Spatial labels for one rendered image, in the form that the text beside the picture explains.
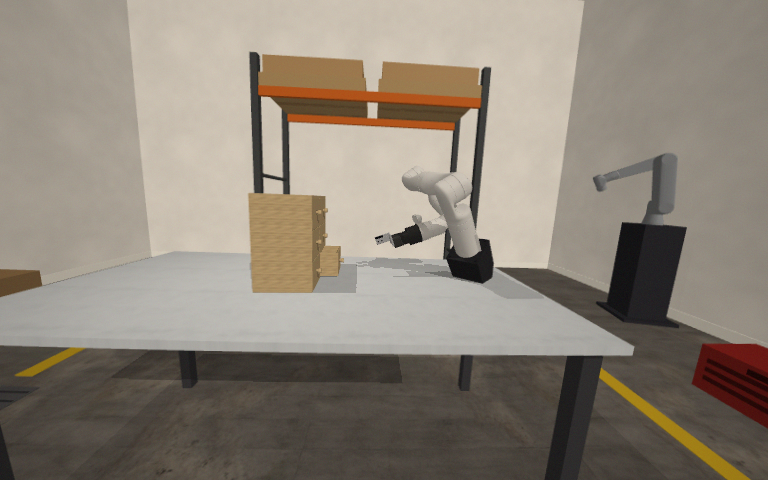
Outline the light wooden chest of drawers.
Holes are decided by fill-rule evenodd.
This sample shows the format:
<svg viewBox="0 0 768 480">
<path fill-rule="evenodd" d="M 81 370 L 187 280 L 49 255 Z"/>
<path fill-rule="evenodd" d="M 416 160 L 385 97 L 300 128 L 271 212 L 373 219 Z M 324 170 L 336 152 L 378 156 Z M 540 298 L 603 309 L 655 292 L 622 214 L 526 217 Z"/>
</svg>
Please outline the light wooden chest of drawers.
<svg viewBox="0 0 768 480">
<path fill-rule="evenodd" d="M 312 198 L 248 193 L 252 292 L 312 293 Z"/>
</svg>

